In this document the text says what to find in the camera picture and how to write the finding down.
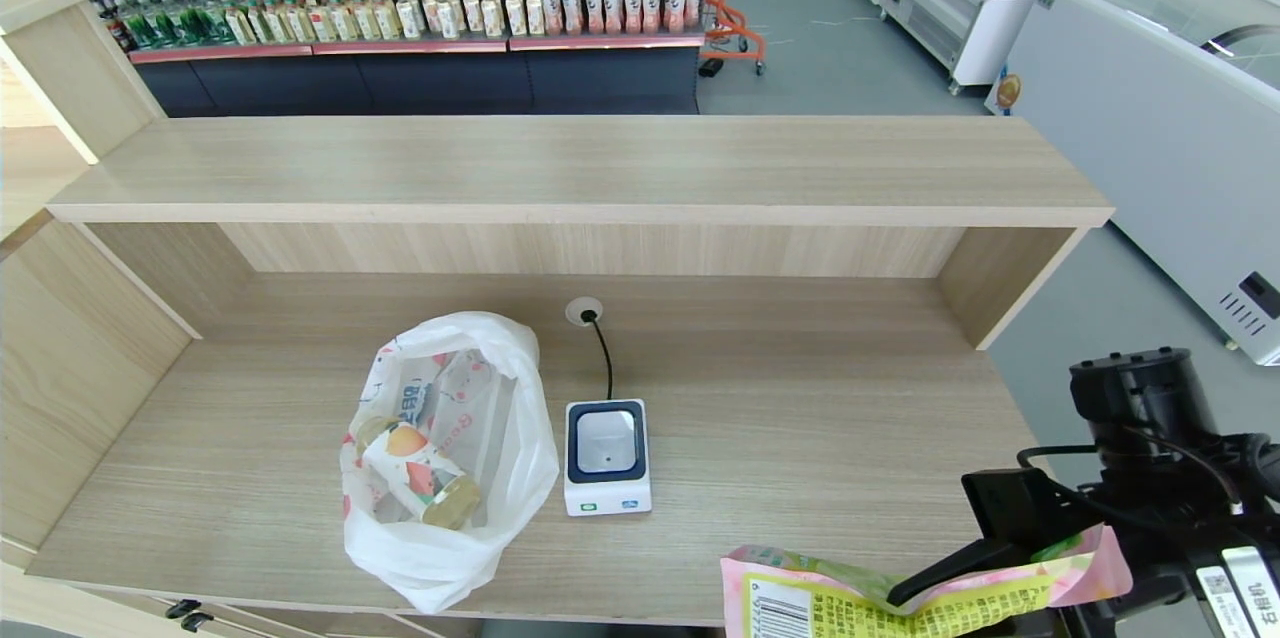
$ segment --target freezer vent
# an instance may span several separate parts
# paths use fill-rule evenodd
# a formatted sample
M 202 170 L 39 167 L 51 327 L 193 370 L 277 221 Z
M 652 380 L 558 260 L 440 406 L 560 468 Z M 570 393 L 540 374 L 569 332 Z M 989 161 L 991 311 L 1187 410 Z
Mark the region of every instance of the freezer vent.
M 947 68 L 955 68 L 956 56 L 960 55 L 960 38 L 923 10 L 913 10 L 906 26 L 919 36 L 920 42 L 932 47 L 938 58 L 946 56 L 943 63 Z
M 1222 296 L 1217 305 L 1226 313 L 1228 322 L 1240 324 L 1249 336 L 1257 336 L 1271 324 L 1267 315 L 1248 296 L 1236 291 Z

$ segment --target wooden shelf board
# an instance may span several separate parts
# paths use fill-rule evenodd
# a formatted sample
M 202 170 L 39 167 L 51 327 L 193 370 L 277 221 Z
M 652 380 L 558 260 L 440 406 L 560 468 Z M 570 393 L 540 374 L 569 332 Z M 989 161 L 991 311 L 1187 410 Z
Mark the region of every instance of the wooden shelf board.
M 370 53 L 507 53 L 507 41 L 495 40 L 426 40 L 315 44 L 315 55 L 349 55 Z
M 562 450 L 566 404 L 604 391 L 594 336 L 563 319 L 580 295 L 608 306 L 617 395 L 648 402 L 654 511 L 570 519 L 557 484 L 456 615 L 717 624 L 717 559 L 750 542 L 911 573 L 977 537 L 960 475 L 1033 445 L 933 281 L 260 274 L 173 365 L 31 573 L 408 609 L 342 544 L 335 456 L 375 351 L 453 310 L 530 325 Z
M 164 47 L 156 50 L 136 50 L 129 54 L 129 63 L 145 65 L 148 63 L 174 63 L 183 60 L 225 60 L 233 58 L 280 58 L 291 55 L 311 55 L 308 45 L 255 45 L 255 46 L 195 46 Z
M 67 222 L 1074 227 L 1101 225 L 1111 208 L 1011 118 L 470 115 L 161 120 L 50 211 Z
M 636 36 L 525 36 L 512 37 L 511 50 L 600 50 L 637 47 L 700 47 L 703 33 L 655 33 Z

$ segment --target gray floor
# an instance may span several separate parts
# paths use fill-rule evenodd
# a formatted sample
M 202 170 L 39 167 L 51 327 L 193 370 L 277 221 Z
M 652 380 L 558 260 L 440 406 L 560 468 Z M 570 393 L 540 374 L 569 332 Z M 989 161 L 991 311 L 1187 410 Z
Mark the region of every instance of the gray floor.
M 716 78 L 701 79 L 704 113 L 984 113 L 982 91 L 948 96 L 942 69 L 900 28 L 877 20 L 878 10 L 867 0 L 735 3 L 772 44 L 768 70 L 758 78 L 751 64 L 731 61 Z M 1225 351 L 1197 309 L 1110 229 L 1084 240 L 991 355 L 1037 439 L 1071 443 L 1087 441 L 1088 430 L 1071 407 L 1066 366 L 1114 350 L 1162 345 L 1192 348 L 1222 432 L 1280 425 L 1280 401 L 1275 400 L 1280 370 L 1268 372 Z M 1092 459 L 1061 460 L 1053 468 L 1069 483 L 1097 478 Z M 0 624 L 0 633 L 5 638 L 46 635 L 13 623 Z M 1197 607 L 1184 602 L 1128 621 L 1120 635 L 1198 638 L 1210 633 Z
M 705 114 L 955 115 L 986 114 L 984 90 L 959 99 L 946 72 L 868 0 L 730 0 L 768 41 L 765 73 L 727 60 L 700 78 Z

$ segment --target label sticker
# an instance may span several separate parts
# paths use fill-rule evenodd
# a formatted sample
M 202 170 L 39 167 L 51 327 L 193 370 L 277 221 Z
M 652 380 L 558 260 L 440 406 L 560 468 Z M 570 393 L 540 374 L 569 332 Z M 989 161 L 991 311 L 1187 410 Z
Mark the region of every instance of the label sticker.
M 1235 588 L 1226 571 L 1213 565 L 1196 570 L 1196 578 L 1204 589 L 1204 600 L 1213 610 L 1213 618 L 1221 629 L 1222 638 L 1253 638 L 1249 620 L 1244 618 L 1244 607 L 1235 597 Z

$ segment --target black cable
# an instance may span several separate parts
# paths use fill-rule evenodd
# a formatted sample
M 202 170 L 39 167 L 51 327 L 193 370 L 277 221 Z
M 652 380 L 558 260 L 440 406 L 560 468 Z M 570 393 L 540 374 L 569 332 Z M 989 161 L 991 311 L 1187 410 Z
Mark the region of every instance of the black cable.
M 1030 459 L 1036 456 L 1060 456 L 1060 455 L 1076 455 L 1076 454 L 1096 454 L 1098 452 L 1097 446 L 1089 445 L 1075 445 L 1075 446 L 1039 446 L 1036 448 L 1023 448 L 1018 451 L 1018 465 L 1023 468 L 1032 468 Z
M 613 400 L 613 359 L 609 357 L 609 346 L 608 346 L 608 343 L 604 342 L 604 333 L 600 332 L 600 324 L 596 320 L 596 315 L 595 315 L 594 310 L 584 310 L 582 311 L 582 320 L 590 323 L 591 328 L 595 328 L 595 337 L 600 339 L 600 350 L 604 351 L 604 369 L 607 369 L 608 373 L 609 373 L 609 388 L 608 388 L 608 392 L 604 395 L 604 400 L 612 401 Z
M 1224 473 L 1222 469 L 1213 465 L 1208 459 L 1206 459 L 1202 455 L 1198 455 L 1198 452 L 1185 446 L 1179 446 L 1175 442 L 1171 442 L 1169 439 L 1157 436 L 1152 436 L 1151 433 L 1143 433 L 1142 430 L 1134 428 L 1133 425 L 1121 425 L 1120 428 L 1128 430 L 1129 433 L 1133 433 L 1134 436 L 1138 436 L 1139 438 L 1151 441 L 1152 443 L 1156 443 L 1162 448 L 1188 456 L 1189 460 L 1197 461 L 1197 464 L 1199 464 L 1201 468 L 1207 470 L 1210 475 L 1212 475 L 1212 478 L 1217 480 L 1219 486 L 1222 487 L 1222 491 L 1226 493 L 1228 501 L 1230 501 L 1231 503 L 1231 514 L 1239 515 L 1244 512 L 1244 501 L 1240 498 L 1240 488 L 1235 484 L 1234 480 L 1231 480 L 1229 474 Z

